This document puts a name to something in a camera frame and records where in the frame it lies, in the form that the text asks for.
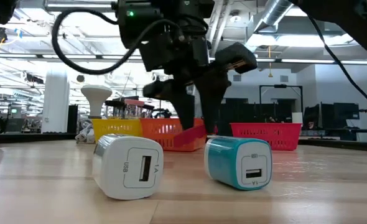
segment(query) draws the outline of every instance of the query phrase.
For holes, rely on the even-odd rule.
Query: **desk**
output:
[[[325,137],[320,137],[320,136],[300,136],[299,138],[300,140],[303,139],[323,139],[323,140],[340,140],[340,137],[330,137],[330,136],[325,136]]]
[[[202,151],[166,152],[158,192],[123,202],[91,178],[93,150],[75,141],[0,144],[0,224],[367,223],[367,152],[273,152],[272,181],[253,192],[210,180]]]

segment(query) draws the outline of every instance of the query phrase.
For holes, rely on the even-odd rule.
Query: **white usb charger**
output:
[[[109,134],[96,145],[93,178],[111,198],[145,198],[158,189],[163,162],[163,149],[159,143],[146,138]]]

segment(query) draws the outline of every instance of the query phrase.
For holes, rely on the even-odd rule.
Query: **usb charger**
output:
[[[93,154],[93,178],[111,198],[134,200],[151,196],[163,174],[163,149],[153,140],[109,134]]]
[[[261,189],[272,176],[271,147],[259,139],[211,138],[205,146],[204,164],[212,179],[240,190]]]

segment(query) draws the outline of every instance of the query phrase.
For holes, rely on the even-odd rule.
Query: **robotic arm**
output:
[[[310,17],[334,22],[367,50],[367,2],[365,0],[290,0]],[[0,0],[0,24],[12,16],[17,0]],[[187,94],[186,86],[195,85],[201,98],[205,126],[213,132],[216,112],[226,89],[231,85],[227,71],[238,73],[257,68],[255,56],[243,45],[235,43],[215,54],[209,63],[210,43],[204,18],[211,16],[212,0],[120,0],[112,3],[118,22],[89,9],[70,9],[55,21],[52,45],[55,53],[68,66],[82,73],[102,75],[123,64],[139,49],[148,72],[164,69],[173,80],[155,81],[143,89],[145,97],[169,100],[177,111],[184,129],[193,127],[194,96]],[[129,49],[127,54],[110,68],[90,70],[74,64],[62,53],[57,42],[58,28],[63,19],[73,12],[89,12],[106,22],[119,26],[121,40]]]

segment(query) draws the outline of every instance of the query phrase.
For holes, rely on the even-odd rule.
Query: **metal frame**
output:
[[[302,94],[302,86],[299,85],[260,85],[259,86],[259,114],[262,114],[262,88],[263,87],[273,87],[273,88],[299,88],[300,98],[301,98],[301,113],[304,113],[304,96]]]

